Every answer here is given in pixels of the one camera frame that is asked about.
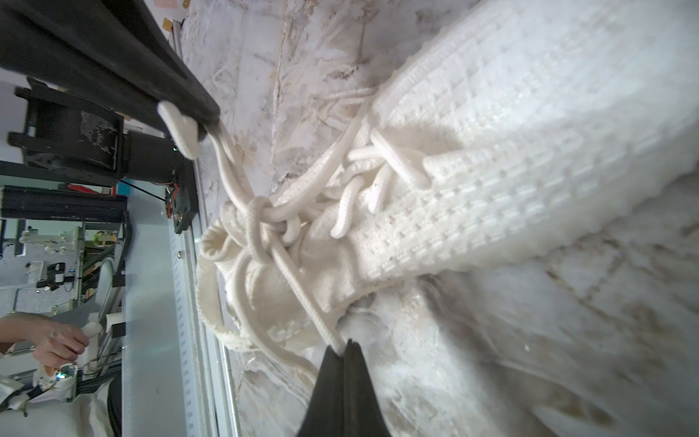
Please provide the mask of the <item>white knit sneaker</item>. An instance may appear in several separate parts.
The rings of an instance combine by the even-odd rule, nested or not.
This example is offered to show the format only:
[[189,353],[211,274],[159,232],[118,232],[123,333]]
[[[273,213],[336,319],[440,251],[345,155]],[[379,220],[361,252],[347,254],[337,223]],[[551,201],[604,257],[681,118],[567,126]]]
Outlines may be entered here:
[[[373,146],[374,129],[429,178],[427,189],[393,173],[372,199],[385,161],[355,153]],[[544,254],[691,172],[698,5],[484,1],[397,70],[333,145],[342,137],[354,153],[300,213],[300,235],[284,248],[335,329],[365,294]],[[296,198],[333,145],[270,206]],[[335,239],[342,191],[357,175],[351,227]],[[231,264],[198,273],[198,313],[229,348],[245,350],[257,346],[227,308]],[[273,342],[296,349],[302,333],[318,333],[277,266],[253,260],[246,273],[254,316]]]

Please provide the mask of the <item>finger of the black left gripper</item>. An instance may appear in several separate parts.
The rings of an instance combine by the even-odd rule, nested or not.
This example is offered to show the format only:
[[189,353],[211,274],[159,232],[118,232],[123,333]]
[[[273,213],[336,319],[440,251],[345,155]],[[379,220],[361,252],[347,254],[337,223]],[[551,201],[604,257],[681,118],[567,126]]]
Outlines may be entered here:
[[201,125],[220,118],[220,107],[169,45],[143,1],[104,1],[118,22],[127,53],[112,70],[155,102],[168,101]]
[[2,5],[1,66],[164,130],[159,102],[112,70],[119,36],[103,5]]

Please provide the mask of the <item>sneaker white shoelace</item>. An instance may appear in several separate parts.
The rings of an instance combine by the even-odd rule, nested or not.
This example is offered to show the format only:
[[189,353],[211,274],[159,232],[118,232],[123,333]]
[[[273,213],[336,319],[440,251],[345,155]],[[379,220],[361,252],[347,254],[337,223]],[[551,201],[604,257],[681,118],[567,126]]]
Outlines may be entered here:
[[[158,116],[172,134],[179,151],[188,160],[197,158],[198,123],[196,120],[183,115],[173,103],[168,101],[159,102],[157,111]],[[200,247],[200,256],[207,262],[202,261],[198,264],[198,273],[201,276],[205,273],[205,268],[233,260],[227,276],[226,300],[227,308],[235,313],[240,323],[239,333],[247,333],[254,344],[269,358],[296,368],[313,382],[318,378],[317,368],[303,357],[273,342],[267,331],[258,323],[247,294],[245,275],[249,263],[253,260],[263,266],[277,266],[322,340],[342,356],[346,348],[345,343],[338,331],[329,325],[316,299],[304,290],[300,282],[298,266],[284,248],[290,247],[298,239],[301,229],[300,213],[307,209],[325,188],[334,171],[340,167],[343,157],[348,153],[354,153],[349,152],[353,143],[345,144],[346,138],[342,137],[340,142],[333,145],[329,158],[322,162],[319,173],[311,178],[309,185],[302,189],[296,198],[274,207],[270,206],[268,198],[252,198],[248,193],[249,189],[240,185],[237,158],[233,158],[232,152],[227,152],[224,147],[224,143],[230,140],[224,127],[219,125],[207,127],[207,131],[214,143],[218,169],[231,200],[229,203],[233,207],[231,216],[233,222],[229,222],[232,223],[230,226],[235,232],[228,232],[224,221],[221,220],[209,226],[202,236]],[[357,149],[358,152],[355,155],[359,154],[360,158],[362,154],[377,156],[385,161],[375,178],[371,193],[373,200],[378,202],[383,197],[393,173],[399,175],[412,189],[427,189],[431,185],[429,178],[412,165],[398,147],[391,145],[382,137],[378,130],[371,131],[371,140],[372,147]],[[331,230],[333,238],[341,238],[349,232],[351,208],[360,194],[363,182],[362,176],[357,175],[343,189],[338,204],[339,216]],[[379,204],[376,202],[372,204],[374,205],[371,207],[372,211],[378,211]]]

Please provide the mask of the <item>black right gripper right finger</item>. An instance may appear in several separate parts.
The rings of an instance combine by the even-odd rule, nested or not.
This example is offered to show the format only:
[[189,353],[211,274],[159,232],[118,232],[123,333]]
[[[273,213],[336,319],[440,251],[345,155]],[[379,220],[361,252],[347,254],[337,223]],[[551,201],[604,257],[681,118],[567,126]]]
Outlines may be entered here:
[[343,355],[343,436],[391,437],[358,342]]

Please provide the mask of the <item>operator bare hand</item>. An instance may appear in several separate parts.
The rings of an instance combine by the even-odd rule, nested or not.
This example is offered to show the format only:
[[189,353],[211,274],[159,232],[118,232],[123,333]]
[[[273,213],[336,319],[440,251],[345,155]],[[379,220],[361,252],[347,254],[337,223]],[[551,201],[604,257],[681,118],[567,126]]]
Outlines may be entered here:
[[36,346],[34,358],[50,369],[75,362],[89,346],[78,327],[39,315],[30,318],[27,340]]

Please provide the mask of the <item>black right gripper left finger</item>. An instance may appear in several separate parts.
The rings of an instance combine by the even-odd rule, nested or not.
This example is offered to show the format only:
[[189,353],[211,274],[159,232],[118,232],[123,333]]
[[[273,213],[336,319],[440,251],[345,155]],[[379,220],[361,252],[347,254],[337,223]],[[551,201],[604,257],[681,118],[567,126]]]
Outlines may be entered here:
[[328,347],[298,437],[344,434],[344,360]]

